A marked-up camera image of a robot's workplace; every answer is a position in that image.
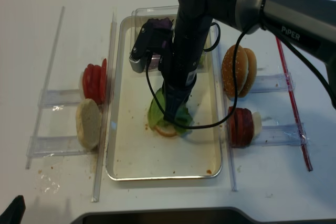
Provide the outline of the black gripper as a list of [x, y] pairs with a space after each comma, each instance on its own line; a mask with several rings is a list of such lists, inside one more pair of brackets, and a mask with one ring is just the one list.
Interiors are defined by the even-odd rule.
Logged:
[[212, 18], [201, 15], [191, 18], [182, 11], [176, 17], [173, 55], [169, 72], [164, 75], [164, 119], [173, 123], [178, 112], [186, 106], [194, 82]]

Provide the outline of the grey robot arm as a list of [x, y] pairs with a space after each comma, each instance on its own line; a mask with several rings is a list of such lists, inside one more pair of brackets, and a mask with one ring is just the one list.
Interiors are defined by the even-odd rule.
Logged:
[[243, 35], [272, 32], [296, 56], [304, 50], [321, 60], [327, 77], [304, 63], [335, 101], [335, 2], [331, 0], [178, 0], [172, 55], [163, 59], [164, 118], [174, 122], [196, 81], [195, 70], [213, 19]]

